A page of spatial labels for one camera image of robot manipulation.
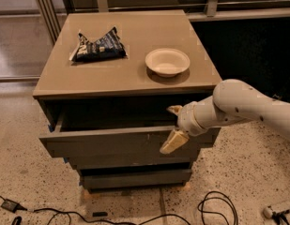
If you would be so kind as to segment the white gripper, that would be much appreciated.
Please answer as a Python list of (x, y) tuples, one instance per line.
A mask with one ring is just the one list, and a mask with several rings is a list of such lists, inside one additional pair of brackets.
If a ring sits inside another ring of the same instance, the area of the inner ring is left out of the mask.
[(173, 129), (169, 137), (160, 148), (162, 154), (171, 154), (177, 148), (184, 145), (189, 136), (196, 137), (207, 132), (206, 128), (199, 125), (195, 118), (196, 101), (188, 103), (183, 107), (181, 105), (173, 105), (167, 108), (169, 113), (177, 115), (177, 126), (180, 130)]

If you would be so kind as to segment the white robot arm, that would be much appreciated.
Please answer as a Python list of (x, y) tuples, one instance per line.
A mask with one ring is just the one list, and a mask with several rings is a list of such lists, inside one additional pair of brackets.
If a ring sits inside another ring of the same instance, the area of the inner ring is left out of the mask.
[(167, 108), (177, 117), (176, 127), (160, 152), (170, 154), (188, 142), (190, 136), (248, 121), (261, 121), (290, 142), (290, 103), (268, 97), (240, 80), (219, 82), (210, 97), (184, 106)]

